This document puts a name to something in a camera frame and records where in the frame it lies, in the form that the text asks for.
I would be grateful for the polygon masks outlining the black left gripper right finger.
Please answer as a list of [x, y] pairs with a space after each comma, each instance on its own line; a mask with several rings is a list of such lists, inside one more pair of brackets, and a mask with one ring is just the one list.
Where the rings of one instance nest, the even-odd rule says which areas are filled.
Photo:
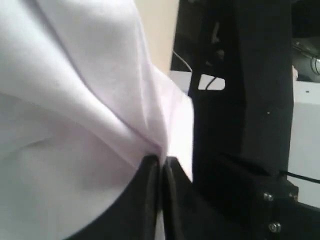
[[167, 240], [240, 239], [240, 228], [198, 195], [175, 157], [162, 168], [162, 211]]

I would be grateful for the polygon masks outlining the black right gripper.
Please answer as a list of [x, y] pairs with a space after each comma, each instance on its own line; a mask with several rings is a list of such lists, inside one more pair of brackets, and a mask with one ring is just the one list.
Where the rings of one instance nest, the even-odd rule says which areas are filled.
[[286, 171], [293, 117], [289, 0], [182, 0], [174, 50], [191, 67], [193, 167], [215, 153]]

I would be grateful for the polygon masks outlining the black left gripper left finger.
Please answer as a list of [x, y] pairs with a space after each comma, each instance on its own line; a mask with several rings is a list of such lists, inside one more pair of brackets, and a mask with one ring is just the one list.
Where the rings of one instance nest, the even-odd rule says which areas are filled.
[[145, 156], [124, 192], [92, 223], [70, 240], [153, 240], [158, 210], [160, 165]]

